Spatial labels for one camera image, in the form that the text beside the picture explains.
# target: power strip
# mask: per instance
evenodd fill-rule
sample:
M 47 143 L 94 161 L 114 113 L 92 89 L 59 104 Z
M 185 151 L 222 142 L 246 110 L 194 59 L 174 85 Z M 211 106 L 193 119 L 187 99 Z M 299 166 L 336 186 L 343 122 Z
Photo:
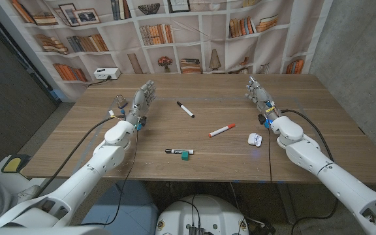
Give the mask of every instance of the power strip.
M 111 79 L 118 79 L 120 74 L 118 68 L 97 68 L 94 72 L 95 78 L 100 80 L 107 79 L 108 76 L 111 76 Z

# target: marker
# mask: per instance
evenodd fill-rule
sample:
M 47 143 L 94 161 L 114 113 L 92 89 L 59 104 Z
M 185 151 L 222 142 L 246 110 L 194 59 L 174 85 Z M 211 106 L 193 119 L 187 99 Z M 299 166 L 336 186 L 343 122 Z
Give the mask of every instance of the marker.
M 187 151 L 189 154 L 194 154 L 193 149 L 165 149 L 165 153 L 181 154 L 183 151 Z
M 208 136 L 211 138 L 211 137 L 213 137 L 213 136 L 215 136 L 215 135 L 217 135 L 217 134 L 222 133 L 223 131 L 227 131 L 227 130 L 229 130 L 230 128 L 233 128 L 234 126 L 235 126 L 235 124 L 232 123 L 232 124 L 230 124 L 230 125 L 228 125 L 228 126 L 225 126 L 225 127 L 220 128 L 220 129 L 218 129 L 218 130 L 216 130 L 216 131 L 213 131 L 212 133 L 208 134 Z
M 181 104 L 180 101 L 176 101 L 176 103 L 185 111 L 188 115 L 190 115 L 192 118 L 194 118 L 194 114 L 188 110 L 184 105 Z

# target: wooden table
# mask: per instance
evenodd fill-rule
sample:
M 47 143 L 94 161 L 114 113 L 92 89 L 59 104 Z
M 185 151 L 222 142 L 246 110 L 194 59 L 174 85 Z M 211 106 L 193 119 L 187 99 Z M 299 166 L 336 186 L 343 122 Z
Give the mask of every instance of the wooden table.
M 364 183 L 376 183 L 376 147 L 315 76 L 255 78 L 272 95 L 278 108 L 303 112 L 319 127 L 339 165 Z M 121 75 L 119 80 L 92 86 L 25 167 L 25 175 L 50 177 L 87 130 L 108 117 L 109 109 L 119 113 L 114 102 L 116 95 L 122 94 L 131 104 L 134 92 L 149 79 L 156 83 L 157 98 L 146 115 L 146 126 L 138 133 L 136 160 L 129 179 L 268 182 L 272 172 L 272 181 L 276 182 L 318 182 L 290 162 L 285 150 L 277 145 L 277 136 L 269 136 L 259 124 L 256 106 L 244 97 L 249 75 L 240 74 Z M 195 118 L 189 117 L 176 101 L 188 107 Z M 304 119 L 296 114 L 286 115 L 321 143 Z M 59 177 L 69 177 L 88 161 L 104 133 L 116 123 L 111 120 L 95 129 Z M 230 123 L 235 123 L 235 128 L 208 137 L 208 133 Z M 262 135 L 261 147 L 247 144 L 250 133 Z M 134 157 L 135 135 L 132 141 L 124 162 L 106 177 L 126 176 Z M 181 155 L 166 154 L 166 148 L 194 149 L 195 154 L 189 156 L 189 161 L 182 161 Z

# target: decorative bowl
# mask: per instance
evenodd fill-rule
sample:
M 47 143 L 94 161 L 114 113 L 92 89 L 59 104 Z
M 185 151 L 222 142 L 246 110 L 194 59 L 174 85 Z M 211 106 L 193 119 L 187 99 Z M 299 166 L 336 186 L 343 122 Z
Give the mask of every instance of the decorative bowl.
M 159 10 L 159 7 L 161 7 L 160 3 L 152 3 L 138 6 L 139 10 L 141 10 L 145 15 L 156 14 Z

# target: yellow object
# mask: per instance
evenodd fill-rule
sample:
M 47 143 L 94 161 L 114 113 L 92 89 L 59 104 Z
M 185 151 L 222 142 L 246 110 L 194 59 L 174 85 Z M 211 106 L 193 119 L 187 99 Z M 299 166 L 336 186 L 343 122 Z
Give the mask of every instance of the yellow object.
M 3 172 L 17 172 L 17 169 L 20 163 L 21 163 L 21 159 L 18 157 L 11 159 L 11 161 L 5 165 Z
M 268 113 L 268 112 L 271 112 L 273 109 L 275 109 L 275 107 L 273 106 L 272 108 L 270 108 L 270 109 L 268 109 L 268 110 L 266 110 L 266 113 Z

